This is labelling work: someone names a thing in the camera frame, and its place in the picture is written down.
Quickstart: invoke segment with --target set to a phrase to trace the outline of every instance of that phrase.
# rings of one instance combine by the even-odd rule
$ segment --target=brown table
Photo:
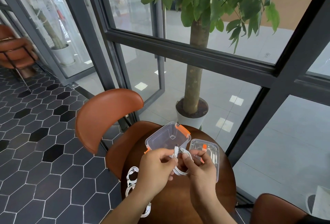
[[[189,126],[191,139],[203,139],[215,143],[215,141],[204,132]],[[125,198],[127,188],[126,176],[132,166],[139,167],[140,160],[146,151],[145,140],[159,128],[144,135],[132,147],[128,154],[122,170],[121,193]],[[217,197],[225,209],[232,213],[236,204],[236,182],[233,169],[224,151],[220,148],[219,180],[216,184]],[[202,223],[198,214],[190,202],[190,181],[187,176],[173,175],[173,180],[168,181],[165,188],[151,201],[151,212],[146,218],[141,218],[139,223]]]

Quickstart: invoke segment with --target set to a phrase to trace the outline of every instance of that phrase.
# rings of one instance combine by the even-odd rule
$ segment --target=person's left hand
[[[134,190],[147,194],[151,201],[165,187],[168,180],[173,180],[172,170],[178,164],[177,158],[169,157],[173,153],[173,149],[159,148],[143,155]]]

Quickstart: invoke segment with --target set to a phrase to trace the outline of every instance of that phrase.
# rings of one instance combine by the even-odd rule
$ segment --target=container lid
[[[212,159],[217,169],[217,182],[219,179],[219,146],[206,140],[193,139],[190,143],[189,150],[196,149],[205,151]]]
[[[177,144],[179,147],[186,148],[190,140],[190,132],[184,126],[169,122],[146,139],[146,147],[148,150],[174,149]]]

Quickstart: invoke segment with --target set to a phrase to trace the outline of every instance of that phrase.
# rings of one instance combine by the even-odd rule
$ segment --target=brown chair
[[[296,224],[307,213],[280,197],[261,194],[255,201],[250,224]]]
[[[37,60],[38,56],[35,54],[33,46],[28,39],[14,38],[0,41],[0,65],[10,70],[15,70],[28,90],[30,88],[26,84],[21,72],[22,69],[37,63]]]
[[[14,34],[14,31],[10,27],[0,24],[0,41],[15,39],[15,38],[16,35]]]
[[[76,118],[76,135],[89,152],[96,154],[109,127],[127,114],[143,108],[143,104],[141,96],[129,89],[100,93],[80,109]],[[159,126],[147,121],[136,122],[109,148],[105,156],[106,166],[118,179],[122,176],[124,162],[133,145]]]

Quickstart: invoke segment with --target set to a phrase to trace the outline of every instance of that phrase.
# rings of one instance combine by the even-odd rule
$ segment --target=plant pot
[[[66,44],[65,48],[62,49],[53,49],[52,51],[57,58],[57,61],[64,67],[70,66],[75,63],[75,59],[73,58],[72,46]]]
[[[191,127],[194,127],[196,129],[199,129],[204,121],[204,118],[206,117],[206,115],[208,114],[208,105],[207,105],[207,102],[205,100],[203,100],[205,103],[206,103],[206,106],[207,106],[207,113],[204,114],[203,116],[199,117],[199,118],[188,118],[188,117],[185,117],[183,116],[182,114],[180,114],[177,110],[177,105],[175,105],[175,110],[177,112],[177,116],[178,116],[178,123],[181,124],[181,125],[188,125],[188,126],[191,126]]]

